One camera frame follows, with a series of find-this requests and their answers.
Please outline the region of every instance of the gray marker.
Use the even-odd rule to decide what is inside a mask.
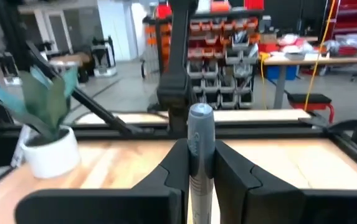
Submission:
[[[216,135],[213,109],[208,104],[197,103],[189,110],[188,147],[191,151],[189,183],[193,224],[210,224]]]

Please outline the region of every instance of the white plant pot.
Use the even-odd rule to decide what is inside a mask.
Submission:
[[[72,128],[63,126],[69,133],[56,142],[44,146],[26,146],[22,150],[34,177],[51,178],[71,171],[79,162],[80,154]]]

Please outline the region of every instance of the workbench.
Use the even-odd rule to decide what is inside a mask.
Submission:
[[[319,65],[345,65],[357,63],[357,57],[326,58],[320,57]],[[275,90],[274,109],[282,108],[283,95],[286,81],[286,68],[289,65],[314,65],[315,59],[289,60],[285,57],[270,57],[264,61],[265,66],[278,65],[280,67],[277,88]]]
[[[297,120],[302,110],[215,111],[216,121]],[[117,114],[127,123],[165,123],[152,114]],[[79,123],[99,123],[84,116]],[[357,190],[357,162],[327,138],[223,139],[253,163],[300,189]],[[27,164],[0,180],[0,224],[14,224],[14,208],[27,194],[40,189],[129,189],[146,177],[167,155],[175,140],[79,141],[81,164],[53,179],[36,179]],[[219,223],[213,194],[212,222]],[[188,223],[192,222],[191,200]]]

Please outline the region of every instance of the red stool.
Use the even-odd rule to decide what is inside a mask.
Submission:
[[[295,109],[304,109],[305,99],[307,94],[288,94],[288,101],[290,106]],[[333,122],[335,110],[331,104],[332,100],[325,95],[313,93],[308,97],[308,104],[306,111],[325,110],[329,108],[329,123]]]

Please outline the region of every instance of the yellow cable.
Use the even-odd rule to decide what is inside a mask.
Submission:
[[[323,33],[323,37],[322,37],[322,40],[321,40],[321,44],[320,44],[320,47],[319,47],[319,49],[318,49],[317,60],[315,61],[315,64],[314,64],[313,76],[311,77],[310,86],[308,86],[307,96],[306,96],[306,98],[305,98],[305,104],[304,104],[304,110],[305,110],[305,111],[307,110],[308,99],[309,99],[309,97],[310,97],[310,93],[311,93],[311,90],[312,90],[312,88],[313,88],[314,77],[315,77],[315,74],[316,74],[316,72],[317,72],[317,67],[318,67],[318,61],[319,61],[319,59],[320,59],[320,55],[321,55],[323,43],[325,42],[326,34],[328,33],[328,28],[329,28],[329,23],[330,23],[330,17],[332,16],[332,12],[333,12],[333,8],[334,8],[334,5],[335,5],[335,2],[336,2],[336,0],[332,0],[331,6],[330,6],[330,10],[329,10],[329,16],[328,16],[328,19],[326,20],[325,32]]]
[[[260,52],[259,57],[260,57],[260,59],[261,59],[261,63],[260,63],[260,67],[261,67],[261,80],[262,80],[262,83],[263,83],[263,86],[262,86],[262,88],[261,88],[261,99],[262,99],[263,104],[264,104],[264,109],[267,109],[267,102],[266,102],[266,99],[265,99],[265,78],[264,78],[263,64],[264,64],[264,60],[270,57],[270,54]]]

